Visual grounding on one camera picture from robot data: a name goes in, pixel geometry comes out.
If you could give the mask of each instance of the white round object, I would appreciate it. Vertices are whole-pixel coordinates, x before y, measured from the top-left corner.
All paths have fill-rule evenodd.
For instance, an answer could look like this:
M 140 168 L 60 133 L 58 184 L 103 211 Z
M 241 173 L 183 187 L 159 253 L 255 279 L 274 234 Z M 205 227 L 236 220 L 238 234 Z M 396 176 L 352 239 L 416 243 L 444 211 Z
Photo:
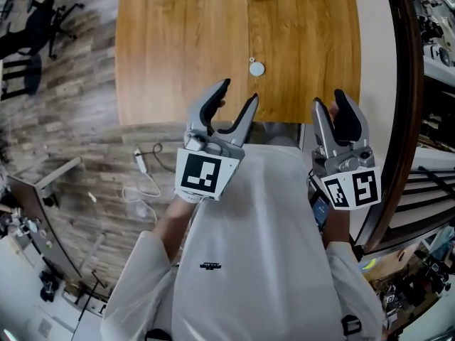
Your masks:
M 262 76 L 265 72 L 265 67 L 261 62 L 254 62 L 250 66 L 250 73 L 253 76 Z

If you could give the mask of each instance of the black strap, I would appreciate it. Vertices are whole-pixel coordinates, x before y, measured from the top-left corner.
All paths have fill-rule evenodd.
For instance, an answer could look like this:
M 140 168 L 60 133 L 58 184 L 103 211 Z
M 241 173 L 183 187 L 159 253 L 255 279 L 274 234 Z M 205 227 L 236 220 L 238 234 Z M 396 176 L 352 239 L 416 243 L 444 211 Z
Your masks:
M 162 341 L 172 341 L 171 336 L 169 334 L 159 328 L 155 328 L 152 331 L 148 331 L 145 335 L 145 341 L 154 341 L 154 340 L 162 340 Z
M 353 335 L 362 330 L 362 323 L 354 315 L 347 315 L 341 320 L 343 324 L 343 331 L 345 336 Z

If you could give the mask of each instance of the white sleeve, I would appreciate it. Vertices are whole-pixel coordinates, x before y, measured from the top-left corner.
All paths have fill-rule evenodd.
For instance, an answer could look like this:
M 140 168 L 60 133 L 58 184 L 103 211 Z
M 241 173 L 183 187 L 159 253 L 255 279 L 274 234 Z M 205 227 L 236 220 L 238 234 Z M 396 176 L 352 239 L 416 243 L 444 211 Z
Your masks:
M 173 280 L 163 242 L 152 232 L 142 232 L 107 303 L 102 339 L 143 341 Z
M 351 314 L 359 319 L 363 339 L 380 340 L 382 306 L 374 290 L 363 277 L 350 244 L 331 242 L 326 254 L 343 314 Z

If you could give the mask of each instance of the phone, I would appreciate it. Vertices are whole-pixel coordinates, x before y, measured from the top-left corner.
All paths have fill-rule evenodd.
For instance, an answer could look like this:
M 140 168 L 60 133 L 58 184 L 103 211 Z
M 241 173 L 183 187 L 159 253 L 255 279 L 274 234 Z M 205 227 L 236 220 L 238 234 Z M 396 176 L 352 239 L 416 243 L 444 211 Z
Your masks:
M 311 209 L 314 213 L 314 218 L 320 230 L 323 229 L 327 220 L 328 209 L 330 201 L 322 190 L 316 190 L 310 199 Z

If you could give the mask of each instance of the black office chair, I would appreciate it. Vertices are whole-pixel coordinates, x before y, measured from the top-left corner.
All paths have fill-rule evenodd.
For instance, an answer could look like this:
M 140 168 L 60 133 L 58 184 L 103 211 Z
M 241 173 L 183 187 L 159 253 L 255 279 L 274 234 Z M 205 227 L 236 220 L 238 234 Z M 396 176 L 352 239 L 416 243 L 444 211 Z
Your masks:
M 74 4 L 67 11 L 64 6 L 53 9 L 55 0 L 44 0 L 39 3 L 30 0 L 28 11 L 36 7 L 35 11 L 27 18 L 26 27 L 19 32 L 8 32 L 0 37 L 0 59 L 13 53 L 34 56 L 49 42 L 49 58 L 55 60 L 57 56 L 53 54 L 53 46 L 57 34 L 64 34 L 75 40 L 77 37 L 64 31 L 61 28 L 63 21 L 70 15 L 75 8 L 83 9 L 84 4 Z M 20 49 L 29 49 L 28 52 L 21 52 Z

